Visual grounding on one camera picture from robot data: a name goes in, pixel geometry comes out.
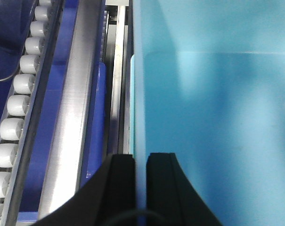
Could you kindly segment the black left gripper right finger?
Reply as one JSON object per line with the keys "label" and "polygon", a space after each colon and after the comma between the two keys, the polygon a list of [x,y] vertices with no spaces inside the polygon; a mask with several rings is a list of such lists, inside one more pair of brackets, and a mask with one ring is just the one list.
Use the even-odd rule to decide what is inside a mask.
{"label": "black left gripper right finger", "polygon": [[147,209],[162,219],[148,226],[220,226],[183,172],[176,154],[151,153],[147,160]]}

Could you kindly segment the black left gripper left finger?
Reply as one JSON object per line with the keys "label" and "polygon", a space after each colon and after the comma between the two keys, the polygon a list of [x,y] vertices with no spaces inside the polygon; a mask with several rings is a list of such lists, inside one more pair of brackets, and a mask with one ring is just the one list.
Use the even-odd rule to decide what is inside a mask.
{"label": "black left gripper left finger", "polygon": [[135,207],[135,161],[130,154],[113,154],[70,200],[35,225],[98,226]]}

